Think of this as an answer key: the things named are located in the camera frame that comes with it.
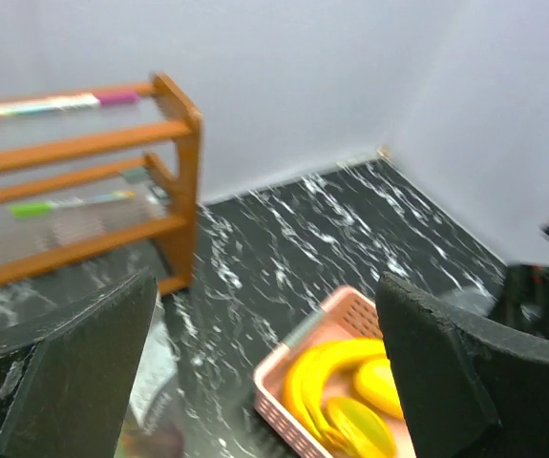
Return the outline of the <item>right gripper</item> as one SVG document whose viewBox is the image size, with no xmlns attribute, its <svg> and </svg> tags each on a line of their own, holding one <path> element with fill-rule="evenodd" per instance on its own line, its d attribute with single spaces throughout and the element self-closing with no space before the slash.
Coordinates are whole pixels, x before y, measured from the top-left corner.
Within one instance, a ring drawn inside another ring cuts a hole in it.
<svg viewBox="0 0 549 458">
<path fill-rule="evenodd" d="M 510 264 L 487 318 L 549 340 L 549 267 Z"/>
</svg>

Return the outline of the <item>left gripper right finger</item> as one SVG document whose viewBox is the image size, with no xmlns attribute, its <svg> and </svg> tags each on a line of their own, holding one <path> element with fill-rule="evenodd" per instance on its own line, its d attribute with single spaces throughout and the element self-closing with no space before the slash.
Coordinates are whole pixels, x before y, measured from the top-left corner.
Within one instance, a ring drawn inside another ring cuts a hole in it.
<svg viewBox="0 0 549 458">
<path fill-rule="evenodd" d="M 549 341 L 387 273 L 376 308 L 419 457 L 549 457 Z"/>
</svg>

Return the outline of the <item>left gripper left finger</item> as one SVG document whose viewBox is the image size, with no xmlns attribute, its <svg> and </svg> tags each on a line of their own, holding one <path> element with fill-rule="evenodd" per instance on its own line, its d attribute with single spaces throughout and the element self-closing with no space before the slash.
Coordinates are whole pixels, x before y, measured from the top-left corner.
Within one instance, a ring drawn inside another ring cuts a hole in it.
<svg viewBox="0 0 549 458">
<path fill-rule="evenodd" d="M 112 457 L 158 286 L 140 271 L 0 330 L 0 457 Z"/>
</svg>

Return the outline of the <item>clear zip bag orange zipper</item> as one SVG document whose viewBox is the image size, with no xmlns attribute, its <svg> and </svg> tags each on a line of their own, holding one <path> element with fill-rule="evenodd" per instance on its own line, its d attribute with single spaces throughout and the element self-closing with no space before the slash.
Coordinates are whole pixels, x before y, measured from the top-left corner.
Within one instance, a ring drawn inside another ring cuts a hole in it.
<svg viewBox="0 0 549 458">
<path fill-rule="evenodd" d="M 182 457 L 183 423 L 177 357 L 156 298 L 115 457 Z"/>
</svg>

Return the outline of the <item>yellow mango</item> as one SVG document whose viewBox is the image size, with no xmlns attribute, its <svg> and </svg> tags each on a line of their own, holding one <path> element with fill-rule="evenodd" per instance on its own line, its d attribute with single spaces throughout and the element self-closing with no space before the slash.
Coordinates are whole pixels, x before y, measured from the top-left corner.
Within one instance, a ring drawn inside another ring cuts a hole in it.
<svg viewBox="0 0 549 458">
<path fill-rule="evenodd" d="M 354 374 L 353 385 L 371 406 L 393 418 L 404 420 L 389 359 L 376 358 L 363 363 Z"/>
</svg>

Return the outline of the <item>yellow starfruit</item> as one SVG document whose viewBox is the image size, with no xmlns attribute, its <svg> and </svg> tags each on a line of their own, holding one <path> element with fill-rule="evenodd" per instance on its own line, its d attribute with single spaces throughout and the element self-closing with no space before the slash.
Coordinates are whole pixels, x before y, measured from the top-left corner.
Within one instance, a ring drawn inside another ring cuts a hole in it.
<svg viewBox="0 0 549 458">
<path fill-rule="evenodd" d="M 359 401 L 331 397 L 325 404 L 328 427 L 323 435 L 348 457 L 395 457 L 397 445 L 387 424 Z"/>
</svg>

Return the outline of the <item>pink plastic basket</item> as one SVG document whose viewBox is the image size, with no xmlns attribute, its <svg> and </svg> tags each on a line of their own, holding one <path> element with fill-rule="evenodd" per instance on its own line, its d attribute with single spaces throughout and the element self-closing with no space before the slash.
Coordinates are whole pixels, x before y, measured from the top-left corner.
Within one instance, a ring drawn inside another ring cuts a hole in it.
<svg viewBox="0 0 549 458">
<path fill-rule="evenodd" d="M 254 372 L 254 407 L 301 457 L 413 457 L 375 303 L 344 286 Z"/>
</svg>

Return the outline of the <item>yellow banana bunch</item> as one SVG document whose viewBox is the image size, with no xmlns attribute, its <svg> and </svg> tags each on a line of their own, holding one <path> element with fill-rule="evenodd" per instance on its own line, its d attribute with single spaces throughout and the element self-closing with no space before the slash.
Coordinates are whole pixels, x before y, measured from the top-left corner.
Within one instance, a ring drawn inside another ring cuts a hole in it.
<svg viewBox="0 0 549 458">
<path fill-rule="evenodd" d="M 336 373 L 385 355 L 380 339 L 331 341 L 313 346 L 285 374 L 282 404 L 321 445 L 334 448 L 323 435 L 328 424 L 321 405 L 328 380 Z"/>
</svg>

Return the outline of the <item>green marker pen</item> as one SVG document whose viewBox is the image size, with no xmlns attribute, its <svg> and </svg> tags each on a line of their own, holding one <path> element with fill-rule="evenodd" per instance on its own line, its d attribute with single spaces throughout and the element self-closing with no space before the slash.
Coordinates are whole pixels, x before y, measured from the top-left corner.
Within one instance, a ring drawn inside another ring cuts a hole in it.
<svg viewBox="0 0 549 458">
<path fill-rule="evenodd" d="M 132 199 L 135 196 L 136 194 L 133 191 L 119 190 L 88 198 L 67 198 L 11 205 L 8 207 L 8 210 L 16 219 L 31 219 L 43 217 L 58 210 L 118 202 L 126 199 Z"/>
</svg>

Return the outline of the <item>small grey clip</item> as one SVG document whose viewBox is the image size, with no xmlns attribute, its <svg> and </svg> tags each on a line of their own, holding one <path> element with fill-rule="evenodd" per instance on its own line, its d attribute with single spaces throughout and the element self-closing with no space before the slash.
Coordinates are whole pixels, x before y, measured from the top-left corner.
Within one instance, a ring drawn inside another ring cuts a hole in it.
<svg viewBox="0 0 549 458">
<path fill-rule="evenodd" d="M 135 167 L 121 173 L 123 179 L 144 199 L 153 205 L 165 206 L 170 202 L 165 190 L 155 183 L 145 167 Z"/>
</svg>

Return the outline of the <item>wooden shelf rack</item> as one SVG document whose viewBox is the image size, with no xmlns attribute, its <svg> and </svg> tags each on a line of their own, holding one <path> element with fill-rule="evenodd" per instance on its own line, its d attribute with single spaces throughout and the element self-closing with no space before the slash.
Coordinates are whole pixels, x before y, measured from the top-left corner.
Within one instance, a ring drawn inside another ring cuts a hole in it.
<svg viewBox="0 0 549 458">
<path fill-rule="evenodd" d="M 58 95 L 132 91 L 139 101 L 158 107 L 155 122 L 122 129 L 0 150 L 0 286 L 50 273 L 147 241 L 158 250 L 167 276 L 161 294 L 192 282 L 198 219 L 202 114 L 193 100 L 166 74 L 146 82 L 0 100 L 27 101 Z M 41 114 L 0 118 L 0 128 L 14 120 L 39 121 Z M 121 176 L 145 167 L 170 202 L 153 205 Z M 67 198 L 88 198 L 119 190 L 136 196 L 118 202 L 58 210 L 31 219 L 14 218 L 8 207 Z"/>
</svg>

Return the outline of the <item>pink white marker pen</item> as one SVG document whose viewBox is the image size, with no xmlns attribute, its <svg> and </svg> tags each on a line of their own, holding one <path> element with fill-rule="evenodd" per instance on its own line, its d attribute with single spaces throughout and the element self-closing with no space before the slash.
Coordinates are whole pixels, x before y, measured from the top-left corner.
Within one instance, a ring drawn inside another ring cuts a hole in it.
<svg viewBox="0 0 549 458">
<path fill-rule="evenodd" d="M 132 91 L 49 96 L 27 101 L 0 103 L 0 118 L 136 103 L 139 99 L 140 95 Z"/>
</svg>

